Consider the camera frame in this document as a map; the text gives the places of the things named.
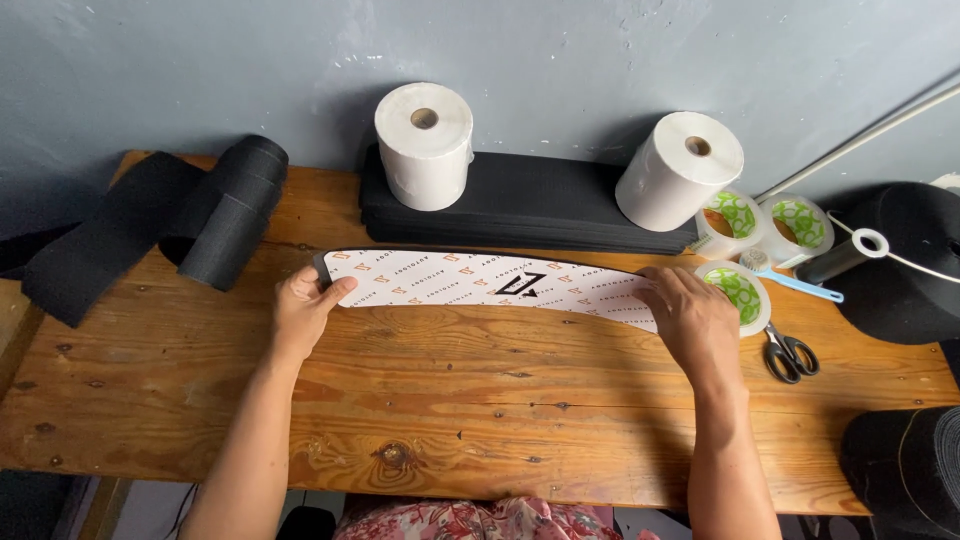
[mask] hand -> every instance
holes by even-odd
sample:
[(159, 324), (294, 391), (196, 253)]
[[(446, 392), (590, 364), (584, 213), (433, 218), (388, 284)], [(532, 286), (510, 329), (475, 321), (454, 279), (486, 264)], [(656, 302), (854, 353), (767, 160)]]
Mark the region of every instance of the hand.
[(663, 344), (694, 392), (743, 386), (740, 315), (727, 295), (680, 268), (650, 266), (637, 273), (656, 285), (634, 294), (650, 307)]
[(321, 292), (319, 277), (311, 264), (276, 284), (273, 355), (297, 362), (306, 360), (324, 333), (326, 315), (357, 286), (356, 278), (346, 277)]

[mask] black logo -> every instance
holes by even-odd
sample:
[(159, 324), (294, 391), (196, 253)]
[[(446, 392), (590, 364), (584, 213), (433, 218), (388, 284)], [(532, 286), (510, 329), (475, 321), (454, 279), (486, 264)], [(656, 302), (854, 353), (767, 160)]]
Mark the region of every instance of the black logo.
[(514, 285), (518, 284), (521, 280), (523, 280), (523, 277), (517, 276), (513, 278), (509, 283), (500, 287), (500, 290), (496, 291), (493, 294), (512, 294), (515, 296), (523, 292), (523, 289), (530, 287), (530, 290), (528, 290), (527, 292), (524, 292), (520, 296), (529, 296), (532, 298), (537, 298), (537, 292), (533, 289), (533, 284), (545, 278), (546, 274), (537, 274), (536, 272), (524, 272), (524, 274), (526, 274), (527, 276), (533, 279), (525, 282), (524, 284), (517, 287), (516, 289), (511, 289), (510, 287), (513, 287)]

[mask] gray wall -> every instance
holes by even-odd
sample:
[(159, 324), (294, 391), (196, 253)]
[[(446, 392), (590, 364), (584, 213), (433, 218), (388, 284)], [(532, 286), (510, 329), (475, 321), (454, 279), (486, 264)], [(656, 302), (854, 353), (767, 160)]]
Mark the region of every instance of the gray wall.
[[(355, 168), (377, 101), (414, 81), (466, 98), (480, 151), (623, 163), (652, 118), (704, 112), (757, 194), (958, 67), (957, 28), (953, 0), (7, 0), (0, 237), (86, 215), (130, 148), (261, 133)], [(932, 110), (811, 193), (960, 168), (957, 120)]]

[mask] scissors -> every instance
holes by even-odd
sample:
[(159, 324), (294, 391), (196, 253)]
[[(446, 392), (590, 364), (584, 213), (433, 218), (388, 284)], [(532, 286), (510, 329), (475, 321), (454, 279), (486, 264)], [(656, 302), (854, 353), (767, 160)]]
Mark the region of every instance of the scissors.
[[(806, 343), (796, 337), (781, 334), (773, 323), (768, 323), (764, 330), (770, 337), (770, 342), (763, 348), (763, 359), (774, 377), (787, 384), (796, 384), (800, 382), (801, 375), (820, 373), (820, 360)], [(798, 350), (806, 356), (806, 361), (797, 353)]]

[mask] wooden table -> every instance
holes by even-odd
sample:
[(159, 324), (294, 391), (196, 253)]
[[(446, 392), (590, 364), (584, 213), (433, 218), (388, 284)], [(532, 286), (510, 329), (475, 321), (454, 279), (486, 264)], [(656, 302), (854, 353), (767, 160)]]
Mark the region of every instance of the wooden table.
[[(143, 159), (127, 154), (117, 174)], [(202, 167), (210, 158), (187, 158)], [(351, 173), (291, 167), (236, 287), (177, 276), (154, 249), (78, 330), (47, 317), (0, 405), (0, 466), (199, 481), (269, 336), (273, 283), (314, 254), (372, 245)], [(634, 271), (659, 257), (509, 250)], [(775, 380), (763, 335), (741, 364), (779, 512), (863, 514), (837, 465), (859, 412), (960, 404), (936, 345), (855, 330), (827, 301), (766, 282), (773, 318), (823, 371)], [(526, 307), (336, 308), (294, 392), (290, 484), (351, 492), (683, 506), (690, 387), (660, 339)]]

